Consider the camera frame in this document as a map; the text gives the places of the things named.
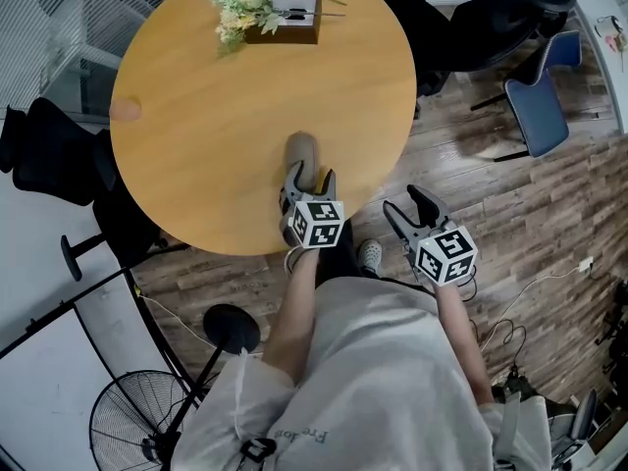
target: floor plank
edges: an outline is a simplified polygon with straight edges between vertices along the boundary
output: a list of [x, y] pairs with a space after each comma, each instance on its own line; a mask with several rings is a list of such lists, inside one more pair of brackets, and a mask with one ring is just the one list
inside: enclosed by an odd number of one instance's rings
[[[570, 27], [578, 23], [572, 18]], [[562, 275], [588, 255], [599, 281], [574, 273], [528, 289], [506, 315], [527, 329], [517, 363], [544, 395], [566, 400], [592, 387], [608, 390], [602, 374], [608, 342], [603, 315], [612, 307], [618, 278], [628, 279], [628, 139], [618, 134], [591, 46], [583, 65], [552, 72], [570, 137], [540, 159], [494, 163], [522, 149], [514, 117], [504, 103], [477, 112], [469, 106], [500, 93], [501, 81], [538, 45], [529, 41], [507, 61], [474, 74], [452, 74], [443, 91], [422, 99], [422, 117], [408, 137], [396, 167], [378, 193], [352, 219], [356, 241], [374, 237], [383, 245], [384, 273], [414, 282], [403, 245], [382, 214], [386, 198], [413, 214], [409, 183], [430, 189], [454, 211], [480, 249], [478, 294], [469, 302], [481, 342], [518, 293], [538, 277]], [[203, 336], [202, 316], [216, 303], [232, 303], [258, 321], [263, 340], [286, 284], [283, 254], [238, 258], [196, 249], [155, 257], [134, 270], [148, 296], [175, 312]], [[471, 288], [464, 288], [468, 295]], [[183, 364], [197, 374], [212, 347], [193, 337], [170, 314], [148, 302]], [[504, 344], [500, 325], [485, 350], [491, 377], [507, 375], [522, 337]]]

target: shoe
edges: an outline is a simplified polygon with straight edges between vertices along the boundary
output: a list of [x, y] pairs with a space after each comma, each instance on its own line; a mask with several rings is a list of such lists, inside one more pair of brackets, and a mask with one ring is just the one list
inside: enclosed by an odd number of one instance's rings
[[384, 249], [374, 239], [366, 239], [357, 252], [357, 265], [362, 270], [371, 271], [380, 277], [382, 272], [382, 252]]
[[314, 193], [318, 184], [318, 142], [307, 132], [295, 132], [286, 143], [286, 173], [297, 162], [303, 162], [296, 185], [299, 190]]

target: round wooden table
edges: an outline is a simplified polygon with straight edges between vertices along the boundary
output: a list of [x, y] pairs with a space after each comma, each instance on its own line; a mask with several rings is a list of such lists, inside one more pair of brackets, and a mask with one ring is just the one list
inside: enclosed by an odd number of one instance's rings
[[219, 57], [219, 10], [166, 0], [132, 41], [113, 100], [141, 107], [112, 120], [116, 162], [159, 227], [231, 255], [286, 249], [278, 205], [284, 147], [315, 135], [336, 172], [346, 218], [377, 190], [408, 137], [416, 99], [410, 47], [383, 0], [323, 0], [319, 43], [245, 45]]

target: black pants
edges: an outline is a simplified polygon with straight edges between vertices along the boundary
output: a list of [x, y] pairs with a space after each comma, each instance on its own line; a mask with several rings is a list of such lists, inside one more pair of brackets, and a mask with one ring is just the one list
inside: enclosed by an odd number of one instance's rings
[[316, 287], [330, 279], [346, 277], [379, 279], [431, 294], [422, 286], [409, 285], [391, 278], [380, 278], [373, 271], [360, 269], [355, 247], [353, 247], [353, 228], [350, 220], [344, 222], [338, 244], [334, 247], [321, 249], [318, 268], [316, 269]]

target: power outlet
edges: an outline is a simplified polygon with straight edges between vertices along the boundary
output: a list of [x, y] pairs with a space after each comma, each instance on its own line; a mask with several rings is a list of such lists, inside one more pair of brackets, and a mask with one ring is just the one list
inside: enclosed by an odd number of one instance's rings
[[591, 269], [592, 267], [593, 267], [593, 256], [589, 256], [588, 258], [585, 258], [584, 260], [580, 260], [578, 271], [585, 272]]

